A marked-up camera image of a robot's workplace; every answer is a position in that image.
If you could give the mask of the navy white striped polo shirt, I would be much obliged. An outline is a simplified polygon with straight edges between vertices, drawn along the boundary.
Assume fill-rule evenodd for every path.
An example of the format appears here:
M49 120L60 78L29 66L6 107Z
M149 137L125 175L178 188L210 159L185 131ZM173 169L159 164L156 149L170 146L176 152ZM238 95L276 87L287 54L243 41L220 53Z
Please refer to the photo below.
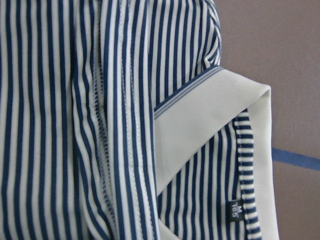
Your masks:
M271 89L212 0L0 3L3 240L277 240Z

